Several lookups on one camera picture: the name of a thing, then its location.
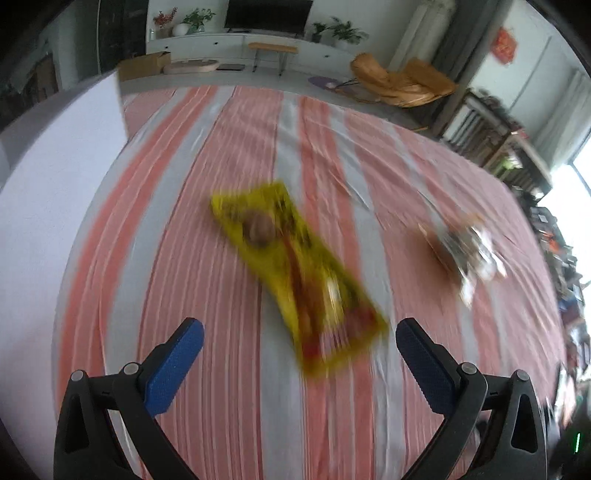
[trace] screw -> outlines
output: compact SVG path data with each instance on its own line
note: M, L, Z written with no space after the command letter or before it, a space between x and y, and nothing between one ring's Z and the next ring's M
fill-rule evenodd
M517 378L519 378L522 382L527 382L530 379L530 376L527 374L527 372L524 372L523 370L518 370Z
M125 375L134 375L138 372L139 365L135 362L131 362L123 367L123 373Z
M84 372L82 370L76 370L74 373L72 373L70 378L72 381L78 382L78 380L82 380L82 377L84 377Z
M464 362L462 363L462 371L466 375L474 375L478 370L476 369L476 366L470 362Z

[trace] red decoration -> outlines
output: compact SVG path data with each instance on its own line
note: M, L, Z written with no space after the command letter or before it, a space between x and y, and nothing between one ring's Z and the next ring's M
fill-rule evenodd
M517 50L517 40L503 27L492 44L492 54L503 64L512 63Z

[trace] cardboard box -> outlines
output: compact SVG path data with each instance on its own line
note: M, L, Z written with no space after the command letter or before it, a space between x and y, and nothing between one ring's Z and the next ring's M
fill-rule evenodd
M119 81L149 77L162 73L165 65L170 63L170 52L159 51L149 55L142 55L129 60L123 60L117 65Z

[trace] potted plant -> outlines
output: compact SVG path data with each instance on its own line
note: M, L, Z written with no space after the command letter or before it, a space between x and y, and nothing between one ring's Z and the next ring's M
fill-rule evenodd
M359 28L354 28L351 20L341 21L338 17L331 17L333 24L329 27L333 31L333 37L336 38L335 47L341 50L348 50L349 45L359 45L362 40L369 38L366 32Z
M314 33L312 33L312 42L320 43L322 39L322 32L326 30L328 25L322 22L314 22Z
M174 16L177 14L177 10L178 9L174 7L168 15L164 14L161 10L160 13L152 19L154 20L154 25L156 25L160 31L166 33L165 35L161 34L161 37L168 37L170 32L164 32L164 29L168 28L167 25L172 22Z
M205 31L205 22L209 22L215 13L210 8L196 8L183 18L183 23L191 25L188 33Z

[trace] striped bedsheet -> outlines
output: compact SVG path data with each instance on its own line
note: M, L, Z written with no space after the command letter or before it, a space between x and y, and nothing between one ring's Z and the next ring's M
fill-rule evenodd
M249 87L124 99L130 137L72 252L56 318L69 374L143 360L187 316L202 353L161 427L201 479L396 479L441 422L394 335L304 380L270 294L225 238L210 195L282 180L310 226L389 317L413 316L458 361L529 372L551 394L564 356L553 289L509 191L442 145L376 117ZM508 278L457 299L419 226L477 213ZM147 477L129 452L132 464ZM467 465L463 460L460 472Z

